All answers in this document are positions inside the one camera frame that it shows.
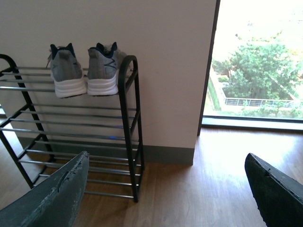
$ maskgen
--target pair of sneakers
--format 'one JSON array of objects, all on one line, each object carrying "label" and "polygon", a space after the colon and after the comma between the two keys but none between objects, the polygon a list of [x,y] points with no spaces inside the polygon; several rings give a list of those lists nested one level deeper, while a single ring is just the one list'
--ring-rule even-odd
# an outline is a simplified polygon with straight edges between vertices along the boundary
[{"label": "pair of sneakers", "polygon": [[59,98],[79,96],[109,96],[118,92],[117,77],[125,53],[114,42],[110,46],[100,43],[89,48],[89,70],[86,80],[76,59],[72,44],[57,48],[51,45],[51,77]]}]

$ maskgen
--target metal rod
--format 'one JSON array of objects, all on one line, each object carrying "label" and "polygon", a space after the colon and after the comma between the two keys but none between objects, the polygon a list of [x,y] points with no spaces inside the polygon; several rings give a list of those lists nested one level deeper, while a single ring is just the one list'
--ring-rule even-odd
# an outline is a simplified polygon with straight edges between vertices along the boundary
[{"label": "metal rod", "polygon": [[0,82],[17,82],[17,83],[31,83],[31,84],[53,84],[53,81],[48,80],[31,80],[31,79],[0,79]]},{"label": "metal rod", "polygon": [[116,136],[100,136],[100,135],[91,135],[91,134],[73,134],[73,133],[64,133],[64,132],[38,131],[38,130],[27,130],[27,129],[0,128],[0,131],[28,132],[28,133],[39,133],[39,134],[43,134],[43,135],[80,137],[80,138],[85,137],[85,138],[94,138],[94,139],[103,139],[103,140],[125,140],[124,137],[116,137]]},{"label": "metal rod", "polygon": [[33,161],[33,160],[19,160],[20,163],[29,163],[29,164],[39,164],[39,165],[45,165],[50,168],[60,168],[64,164],[60,163],[53,163],[53,162],[40,162],[40,161]]},{"label": "metal rod", "polygon": [[53,122],[53,121],[35,121],[27,119],[11,119],[11,121],[25,122],[25,123],[44,123],[44,124],[60,124],[60,125],[77,125],[77,126],[88,126],[88,127],[102,127],[102,128],[115,128],[122,129],[123,126],[120,125],[104,125],[104,124],[87,124],[87,123],[73,123],[73,122]]},{"label": "metal rod", "polygon": [[[82,106],[82,105],[47,105],[47,104],[32,104],[34,106],[49,106],[49,107],[64,107],[64,108],[82,108],[82,109],[99,109],[99,110],[121,110],[119,107],[100,107],[100,106]],[[135,108],[128,108],[128,111],[136,111]]]},{"label": "metal rod", "polygon": [[51,70],[51,68],[47,68],[47,67],[24,67],[24,66],[16,67],[16,69],[18,69],[18,70]]},{"label": "metal rod", "polygon": [[120,186],[132,186],[131,183],[121,183],[121,182],[113,182],[113,181],[101,181],[101,180],[91,180],[87,179],[87,182],[89,183],[105,183],[105,184],[114,184],[114,185],[120,185]]},{"label": "metal rod", "polygon": [[0,90],[8,91],[35,91],[35,92],[55,92],[54,89],[38,89],[38,88],[24,88],[24,87],[4,87],[1,86]]},{"label": "metal rod", "polygon": [[13,76],[34,76],[34,77],[50,77],[50,73],[22,73],[22,72],[4,72],[4,75],[13,75]]},{"label": "metal rod", "polygon": [[56,113],[56,112],[43,112],[43,111],[22,111],[25,114],[45,114],[45,115],[60,115],[60,116],[78,116],[78,117],[101,117],[101,118],[113,118],[121,119],[121,116],[107,116],[107,115],[93,115],[93,114],[77,114],[77,113]]},{"label": "metal rod", "polygon": [[91,191],[84,191],[84,193],[87,194],[94,194],[94,195],[105,195],[105,196],[112,196],[112,197],[120,197],[120,198],[126,198],[126,199],[133,199],[133,196],[129,195],[118,195],[118,194],[110,194],[110,193],[103,193],[103,192],[91,192]]},{"label": "metal rod", "polygon": [[53,145],[64,145],[64,146],[75,146],[75,147],[83,147],[83,148],[103,148],[103,149],[118,149],[118,150],[126,150],[123,147],[111,147],[111,146],[103,146],[103,145],[90,145],[90,144],[79,144],[79,143],[68,143],[68,142],[44,142],[44,141],[36,141],[36,143],[40,144],[53,144]]},{"label": "metal rod", "polygon": [[[32,152],[32,153],[39,153],[39,154],[46,154],[46,155],[59,155],[59,156],[76,156],[77,154],[73,153],[66,153],[66,152],[55,152],[55,151],[41,151],[41,150],[32,150],[32,149],[27,149],[27,152]],[[127,161],[127,158],[117,158],[117,157],[103,157],[103,156],[89,156],[90,158],[99,158],[99,159],[110,159],[110,160],[117,160],[117,161]],[[106,163],[106,164],[114,164],[114,165],[124,165],[126,163],[118,163],[118,162],[102,162],[102,161],[94,161],[90,160],[90,162],[96,162],[96,163]]]}]

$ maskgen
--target metal shoe rack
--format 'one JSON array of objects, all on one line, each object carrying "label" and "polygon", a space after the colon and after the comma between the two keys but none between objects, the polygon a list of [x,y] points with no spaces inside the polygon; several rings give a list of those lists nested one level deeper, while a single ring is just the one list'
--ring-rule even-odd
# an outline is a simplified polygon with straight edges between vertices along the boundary
[{"label": "metal shoe rack", "polygon": [[[22,93],[25,101],[25,105],[19,106],[0,124],[0,139],[30,188],[86,150],[90,155],[90,167],[85,193],[130,198],[138,202],[144,157],[137,58],[128,55],[122,62],[117,94],[120,105],[117,108],[99,106],[98,99],[108,97],[91,97],[97,105],[78,106],[66,104],[66,100],[74,97],[59,99],[53,94],[54,103],[45,103],[39,94],[54,93],[49,69],[17,67],[9,56],[3,54],[0,59],[9,64],[9,68],[0,72],[0,90]],[[133,69],[128,75],[131,64]],[[135,108],[128,107],[130,87],[134,91]],[[122,136],[102,134],[108,130],[118,130]],[[19,139],[28,135],[29,143],[22,146],[23,150],[16,152],[13,149],[6,135],[10,131]]]}]

